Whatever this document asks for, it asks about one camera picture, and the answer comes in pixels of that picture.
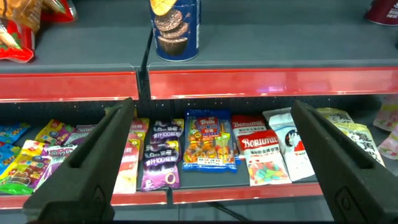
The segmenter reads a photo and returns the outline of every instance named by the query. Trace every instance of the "cable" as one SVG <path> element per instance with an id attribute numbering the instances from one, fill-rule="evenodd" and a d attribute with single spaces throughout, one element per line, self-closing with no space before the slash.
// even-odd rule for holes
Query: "cable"
<path id="1" fill-rule="evenodd" d="M 221 211 L 227 213 L 228 215 L 231 215 L 232 217 L 236 218 L 237 220 L 250 221 L 246 217 L 244 217 L 244 216 L 242 216 L 242 215 L 240 215 L 240 214 L 238 214 L 238 213 L 236 213 L 236 212 L 224 207 L 224 205 L 222 205 L 222 204 L 220 204 L 218 202 L 208 202 L 207 204 L 209 204 L 212 207 L 217 208 L 218 210 L 221 210 Z"/>

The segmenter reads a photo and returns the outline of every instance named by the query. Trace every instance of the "candy bag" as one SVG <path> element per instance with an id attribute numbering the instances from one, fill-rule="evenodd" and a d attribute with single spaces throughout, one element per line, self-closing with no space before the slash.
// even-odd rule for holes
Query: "candy bag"
<path id="1" fill-rule="evenodd" d="M 68 140 L 65 142 L 65 145 L 72 144 L 72 145 L 79 145 L 80 143 L 83 142 L 83 140 L 86 138 L 86 136 L 94 130 L 95 125 L 94 124 L 89 124 L 89 125 L 78 125 L 76 126 L 75 132 L 73 132 Z"/>
<path id="2" fill-rule="evenodd" d="M 58 169 L 61 163 L 77 148 L 76 145 L 69 146 L 45 146 L 42 151 L 43 158 L 50 159 L 50 164 L 37 183 L 35 191 Z"/>
<path id="3" fill-rule="evenodd" d="M 383 159 L 377 150 L 371 132 L 368 127 L 363 124 L 353 123 L 335 123 L 335 126 L 340 129 L 345 135 L 352 139 L 359 147 L 371 155 L 381 165 L 384 165 Z"/>
<path id="4" fill-rule="evenodd" d="M 26 63 L 34 56 L 42 0 L 0 1 L 0 59 Z"/>
<path id="5" fill-rule="evenodd" d="M 156 190 L 164 186 L 180 188 L 177 160 L 180 143 L 166 141 L 160 144 L 149 144 L 144 152 L 144 176 L 141 191 Z"/>
<path id="6" fill-rule="evenodd" d="M 292 183 L 286 172 L 275 131 L 242 135 L 238 141 L 248 165 L 250 186 Z"/>
<path id="7" fill-rule="evenodd" d="M 354 123 L 345 111 L 334 108 L 318 108 L 317 111 L 332 123 Z"/>
<path id="8" fill-rule="evenodd" d="M 398 124 L 398 94 L 387 95 L 373 125 L 392 131 Z"/>
<path id="9" fill-rule="evenodd" d="M 226 110 L 187 110 L 183 170 L 236 172 L 231 115 Z"/>
<path id="10" fill-rule="evenodd" d="M 239 155 L 239 158 L 244 159 L 242 145 L 240 145 L 239 136 L 252 134 L 257 131 L 265 131 L 266 124 L 262 116 L 245 116 L 245 115 L 234 115 L 232 116 L 232 129 L 234 131 L 234 137 L 236 140 L 237 150 L 235 155 Z"/>
<path id="11" fill-rule="evenodd" d="M 269 126 L 276 132 L 280 151 L 292 181 L 314 175 L 310 159 L 297 132 L 290 108 L 264 111 Z"/>
<path id="12" fill-rule="evenodd" d="M 135 136 L 130 135 L 127 137 L 126 147 L 124 148 L 118 177 L 116 178 L 116 183 L 113 189 L 114 194 L 136 193 L 138 156 L 141 140 L 134 138 Z"/>
<path id="13" fill-rule="evenodd" d="M 76 8 L 71 0 L 43 0 L 43 21 L 71 22 L 77 18 Z"/>
<path id="14" fill-rule="evenodd" d="M 27 140 L 21 153 L 4 171 L 0 191 L 9 194 L 31 194 L 47 169 L 50 159 L 41 156 L 45 144 Z"/>
<path id="15" fill-rule="evenodd" d="M 30 125 L 26 123 L 0 126 L 0 141 L 12 144 L 16 142 L 29 128 Z"/>
<path id="16" fill-rule="evenodd" d="M 129 138 L 130 140 L 132 139 L 137 139 L 140 142 L 140 147 L 139 147 L 139 160 L 142 160 L 142 157 L 144 155 L 144 142 L 145 142 L 145 135 L 148 131 L 149 127 L 149 118 L 134 118 L 131 126 L 130 126 L 130 132 L 129 132 Z"/>
<path id="17" fill-rule="evenodd" d="M 398 125 L 386 140 L 384 140 L 378 147 L 379 152 L 389 159 L 398 160 Z"/>
<path id="18" fill-rule="evenodd" d="M 35 140 L 46 142 L 51 146 L 62 145 L 69 136 L 75 131 L 75 128 L 62 122 L 51 119 L 50 122 L 37 134 Z"/>

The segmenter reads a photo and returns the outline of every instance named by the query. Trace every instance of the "cylindrical snack tin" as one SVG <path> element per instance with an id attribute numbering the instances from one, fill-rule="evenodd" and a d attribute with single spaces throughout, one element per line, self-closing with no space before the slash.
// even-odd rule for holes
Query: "cylindrical snack tin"
<path id="1" fill-rule="evenodd" d="M 398 25 L 398 0 L 373 0 L 366 19 L 377 24 Z"/>
<path id="2" fill-rule="evenodd" d="M 157 55 L 170 61 L 199 53 L 200 0 L 150 0 Z"/>

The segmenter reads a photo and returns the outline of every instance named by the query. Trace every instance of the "blue tin can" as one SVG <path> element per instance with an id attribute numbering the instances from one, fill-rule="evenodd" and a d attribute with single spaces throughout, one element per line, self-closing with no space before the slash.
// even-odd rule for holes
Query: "blue tin can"
<path id="1" fill-rule="evenodd" d="M 157 55 L 190 60 L 199 53 L 200 0 L 150 0 Z"/>

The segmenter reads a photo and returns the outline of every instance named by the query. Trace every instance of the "red can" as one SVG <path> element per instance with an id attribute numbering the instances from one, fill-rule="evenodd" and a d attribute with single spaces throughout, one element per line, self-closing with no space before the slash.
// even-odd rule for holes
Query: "red can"
<path id="1" fill-rule="evenodd" d="M 377 24 L 398 26 L 398 0 L 373 0 L 366 19 Z"/>

